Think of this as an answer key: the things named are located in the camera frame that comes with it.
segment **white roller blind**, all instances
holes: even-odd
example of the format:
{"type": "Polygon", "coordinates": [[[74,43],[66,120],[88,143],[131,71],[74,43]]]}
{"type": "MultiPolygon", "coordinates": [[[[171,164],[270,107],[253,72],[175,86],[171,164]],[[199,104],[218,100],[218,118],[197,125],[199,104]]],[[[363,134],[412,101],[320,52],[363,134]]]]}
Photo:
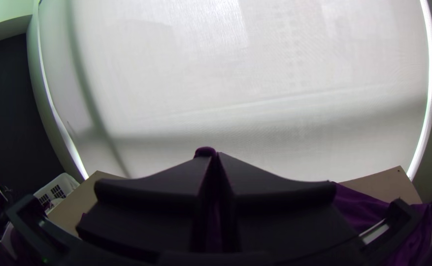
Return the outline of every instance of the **white roller blind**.
{"type": "Polygon", "coordinates": [[[408,169],[428,96],[419,0],[44,0],[44,68],[89,174],[212,146],[298,180],[408,169]]]}

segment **white laundry basket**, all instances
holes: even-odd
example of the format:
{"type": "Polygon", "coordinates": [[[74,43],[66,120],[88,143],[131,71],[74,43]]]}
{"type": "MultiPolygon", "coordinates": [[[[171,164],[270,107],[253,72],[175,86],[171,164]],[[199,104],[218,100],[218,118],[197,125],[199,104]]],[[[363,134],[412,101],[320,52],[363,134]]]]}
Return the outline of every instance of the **white laundry basket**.
{"type": "Polygon", "coordinates": [[[79,183],[73,177],[62,173],[33,195],[42,206],[47,207],[45,212],[49,213],[78,186],[79,183]]]}

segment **black plastic mount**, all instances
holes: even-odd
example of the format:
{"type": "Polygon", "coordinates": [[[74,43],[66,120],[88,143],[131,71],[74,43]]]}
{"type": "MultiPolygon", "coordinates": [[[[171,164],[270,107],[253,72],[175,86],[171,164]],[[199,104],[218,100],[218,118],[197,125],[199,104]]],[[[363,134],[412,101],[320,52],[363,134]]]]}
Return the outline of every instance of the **black plastic mount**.
{"type": "Polygon", "coordinates": [[[149,177],[99,180],[95,193],[76,227],[83,241],[32,211],[31,197],[8,215],[56,265],[377,265],[419,222],[397,200],[391,229],[365,245],[332,205],[333,183],[285,179],[211,148],[149,177]]]}

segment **purple cloth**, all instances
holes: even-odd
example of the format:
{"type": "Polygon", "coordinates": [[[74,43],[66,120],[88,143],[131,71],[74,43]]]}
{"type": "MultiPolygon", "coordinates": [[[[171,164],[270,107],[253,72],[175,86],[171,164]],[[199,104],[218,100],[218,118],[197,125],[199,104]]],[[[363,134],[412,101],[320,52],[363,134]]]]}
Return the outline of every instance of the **purple cloth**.
{"type": "MultiPolygon", "coordinates": [[[[385,216],[390,204],[337,184],[334,206],[346,221],[361,233],[385,216]]],[[[386,261],[386,266],[415,266],[431,246],[432,217],[429,204],[411,206],[422,215],[418,227],[386,261]]]]}

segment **dark wall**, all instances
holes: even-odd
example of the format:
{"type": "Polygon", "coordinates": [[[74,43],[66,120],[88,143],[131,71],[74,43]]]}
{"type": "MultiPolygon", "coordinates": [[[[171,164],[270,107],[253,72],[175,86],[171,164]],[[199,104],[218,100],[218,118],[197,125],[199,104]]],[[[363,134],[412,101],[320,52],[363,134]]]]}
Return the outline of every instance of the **dark wall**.
{"type": "Polygon", "coordinates": [[[38,114],[26,35],[0,41],[0,184],[34,193],[64,172],[38,114]]]}

